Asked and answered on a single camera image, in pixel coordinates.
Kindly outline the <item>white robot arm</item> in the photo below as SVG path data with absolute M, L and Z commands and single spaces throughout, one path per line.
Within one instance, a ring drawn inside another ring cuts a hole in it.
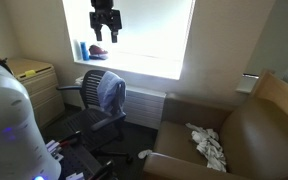
M 0 58 L 0 180 L 60 180 L 26 88 Z

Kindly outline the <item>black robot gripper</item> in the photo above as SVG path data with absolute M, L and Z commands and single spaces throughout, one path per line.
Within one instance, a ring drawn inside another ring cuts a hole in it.
M 96 40 L 102 41 L 101 28 L 106 25 L 112 31 L 112 43 L 117 43 L 118 30 L 122 28 L 122 23 L 120 11 L 113 8 L 113 0 L 91 0 L 91 5 L 94 11 L 90 12 L 90 21 Z

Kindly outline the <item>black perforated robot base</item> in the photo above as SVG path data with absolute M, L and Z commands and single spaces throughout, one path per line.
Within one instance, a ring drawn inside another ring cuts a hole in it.
M 80 131 L 62 140 L 50 140 L 47 150 L 61 165 L 58 180 L 118 180 L 112 160 L 101 165 L 82 144 Z

